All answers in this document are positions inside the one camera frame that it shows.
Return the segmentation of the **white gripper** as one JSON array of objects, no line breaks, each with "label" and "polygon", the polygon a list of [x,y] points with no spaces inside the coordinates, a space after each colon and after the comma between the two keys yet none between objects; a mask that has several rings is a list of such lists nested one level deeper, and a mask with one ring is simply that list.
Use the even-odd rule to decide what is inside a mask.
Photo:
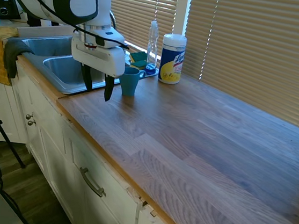
[{"label": "white gripper", "polygon": [[109,101],[112,95],[115,77],[125,72],[125,53],[122,48],[101,48],[88,49],[79,36],[74,33],[71,41],[72,57],[81,62],[81,72],[87,91],[92,90],[91,68],[105,74],[104,99]]}]

